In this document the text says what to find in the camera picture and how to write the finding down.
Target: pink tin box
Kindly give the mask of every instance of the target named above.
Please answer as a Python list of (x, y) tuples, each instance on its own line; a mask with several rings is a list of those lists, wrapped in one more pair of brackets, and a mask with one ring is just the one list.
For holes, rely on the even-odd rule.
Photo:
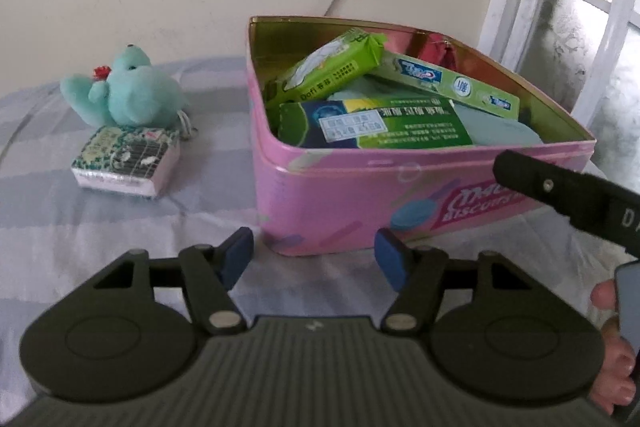
[[(504, 148), (439, 150), (302, 149), (269, 130), (260, 86), (329, 40), (359, 26), (384, 32), (391, 51), (418, 56), (430, 32), (363, 21), (256, 17), (249, 24), (247, 69), (260, 224), (284, 255), (369, 248), (381, 227), (410, 241), (521, 214), (539, 206), (501, 187), (492, 174)], [(545, 141), (514, 148), (576, 171), (594, 137), (557, 103), (490, 58), (447, 38), (458, 70), (520, 98), (520, 115)]]

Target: striped bed sheet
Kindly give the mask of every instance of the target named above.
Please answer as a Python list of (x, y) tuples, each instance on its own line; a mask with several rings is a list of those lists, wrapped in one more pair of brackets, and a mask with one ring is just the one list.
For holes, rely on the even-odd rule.
[[(395, 297), (370, 251), (287, 259), (260, 241), (243, 57), (164, 68), (187, 93), (199, 134), (183, 144), (159, 200), (77, 186), (70, 164), (94, 129), (70, 110), (57, 84), (0, 98), (0, 423), (34, 396), (18, 359), (24, 328), (130, 248), (170, 257), (251, 227), (255, 258), (231, 292), (249, 320), (357, 314), (377, 323)], [(548, 209), (430, 244), (460, 259), (500, 251), (594, 322), (602, 316), (588, 304), (591, 287), (627, 260), (620, 248), (575, 232)], [(156, 298), (185, 312), (178, 292)], [(443, 309), (468, 298), (448, 292)]]

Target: stuffed toy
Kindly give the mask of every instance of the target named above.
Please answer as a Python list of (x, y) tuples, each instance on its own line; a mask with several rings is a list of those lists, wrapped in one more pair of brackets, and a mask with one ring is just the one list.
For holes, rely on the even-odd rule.
[(60, 91), (80, 118), (94, 127), (171, 128), (184, 123), (186, 99), (180, 84), (154, 68), (133, 44), (111, 68), (97, 68), (93, 78), (82, 74), (64, 78)]

